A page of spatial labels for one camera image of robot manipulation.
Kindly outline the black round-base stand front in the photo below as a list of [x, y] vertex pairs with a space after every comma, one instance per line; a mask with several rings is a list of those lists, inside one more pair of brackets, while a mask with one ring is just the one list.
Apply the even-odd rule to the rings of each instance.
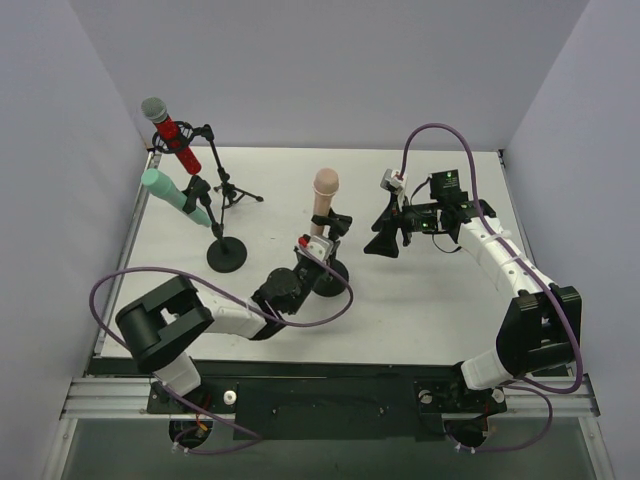
[[[341, 215], [329, 209], [329, 213], [325, 216], [314, 215], [312, 224], [328, 228], [325, 237], [332, 242], [332, 248], [327, 260], [328, 266], [340, 275], [345, 281], [349, 280], [349, 272], [345, 265], [337, 259], [337, 251], [340, 246], [340, 239], [345, 236], [352, 224], [352, 217]], [[322, 297], [335, 297], [341, 294], [346, 286], [339, 281], [333, 274], [325, 273], [313, 287], [313, 292]]]

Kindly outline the black round-base stand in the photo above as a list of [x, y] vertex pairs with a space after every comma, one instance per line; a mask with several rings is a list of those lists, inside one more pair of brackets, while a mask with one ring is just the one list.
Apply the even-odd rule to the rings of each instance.
[[[325, 216], [314, 215], [312, 224], [328, 228], [325, 237], [332, 242], [332, 248], [327, 260], [328, 266], [340, 275], [345, 281], [349, 280], [349, 272], [345, 265], [337, 259], [337, 251], [340, 246], [340, 239], [345, 236], [352, 224], [352, 217], [341, 215], [329, 209], [329, 213]], [[346, 286], [339, 281], [333, 274], [325, 273], [313, 287], [313, 292], [322, 297], [335, 297], [341, 294]]]
[[225, 236], [222, 225], [216, 220], [212, 210], [211, 186], [199, 175], [193, 175], [182, 193], [186, 200], [182, 211], [194, 215], [202, 210], [209, 222], [215, 240], [208, 247], [206, 260], [209, 267], [218, 273], [231, 273], [240, 269], [247, 259], [245, 244], [235, 237]]

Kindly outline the peach toy microphone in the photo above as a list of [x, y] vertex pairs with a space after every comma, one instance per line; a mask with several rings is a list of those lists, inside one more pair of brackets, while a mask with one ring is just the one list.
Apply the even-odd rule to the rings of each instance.
[[338, 173], [331, 168], [320, 169], [313, 180], [314, 204], [312, 216], [326, 217], [333, 197], [339, 190]]

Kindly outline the black tripod microphone stand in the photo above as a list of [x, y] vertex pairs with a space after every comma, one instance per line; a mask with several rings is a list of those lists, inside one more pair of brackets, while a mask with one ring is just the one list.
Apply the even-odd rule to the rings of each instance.
[[[222, 216], [225, 216], [225, 213], [229, 208], [238, 204], [245, 197], [252, 198], [257, 202], [264, 201], [264, 198], [262, 196], [259, 196], [249, 191], [246, 191], [244, 189], [241, 189], [230, 181], [231, 176], [222, 165], [222, 162], [220, 160], [219, 153], [215, 144], [215, 135], [212, 127], [209, 124], [205, 124], [204, 126], [201, 126], [201, 127], [193, 127], [188, 122], [183, 122], [183, 121], [175, 121], [175, 122], [178, 124], [182, 134], [188, 140], [190, 148], [191, 148], [192, 141], [196, 137], [202, 137], [208, 142], [213, 154], [213, 158], [215, 160], [217, 174], [220, 180], [220, 183], [217, 186], [215, 186], [213, 190], [216, 193], [222, 194], [222, 197], [223, 197]], [[155, 151], [158, 151], [162, 154], [173, 154], [171, 151], [164, 150], [165, 146], [162, 140], [158, 138], [157, 132], [153, 134], [152, 145]]]

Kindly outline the mint green toy microphone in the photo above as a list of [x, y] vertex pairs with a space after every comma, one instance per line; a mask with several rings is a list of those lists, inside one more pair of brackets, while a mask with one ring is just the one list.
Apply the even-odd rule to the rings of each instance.
[[151, 195], [165, 201], [195, 224], [203, 227], [211, 226], [209, 216], [201, 208], [195, 207], [192, 211], [184, 211], [187, 196], [160, 170], [154, 168], [146, 170], [141, 176], [141, 184]]

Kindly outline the red glitter microphone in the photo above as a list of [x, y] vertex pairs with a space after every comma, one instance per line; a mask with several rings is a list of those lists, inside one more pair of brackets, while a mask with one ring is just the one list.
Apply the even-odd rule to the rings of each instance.
[[154, 124], [158, 138], [165, 146], [164, 150], [171, 151], [188, 174], [198, 174], [201, 164], [178, 124], [169, 116], [165, 102], [158, 97], [148, 97], [142, 101], [141, 111]]

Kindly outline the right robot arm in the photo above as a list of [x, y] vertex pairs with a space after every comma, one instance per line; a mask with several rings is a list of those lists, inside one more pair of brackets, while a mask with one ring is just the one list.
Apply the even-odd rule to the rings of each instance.
[[470, 390], [485, 390], [528, 373], [575, 359], [581, 297], [540, 273], [511, 240], [495, 210], [460, 187], [455, 170], [431, 178], [430, 202], [414, 205], [405, 180], [387, 170], [381, 180], [390, 199], [371, 229], [370, 255], [395, 258], [415, 233], [449, 236], [487, 275], [509, 305], [494, 346], [464, 361], [461, 375]]

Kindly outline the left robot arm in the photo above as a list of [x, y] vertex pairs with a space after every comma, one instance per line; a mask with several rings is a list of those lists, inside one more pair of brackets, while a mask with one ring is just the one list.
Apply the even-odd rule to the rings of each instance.
[[284, 328], [280, 318], [297, 313], [310, 293], [334, 297], [349, 279], [344, 264], [333, 259], [330, 266], [342, 279], [325, 268], [298, 256], [293, 269], [273, 270], [254, 292], [247, 307], [225, 305], [217, 297], [204, 300], [190, 279], [177, 275], [123, 307], [116, 325], [138, 370], [154, 374], [176, 394], [185, 396], [201, 385], [201, 376], [186, 349], [204, 333], [228, 334], [250, 341], [273, 337]]

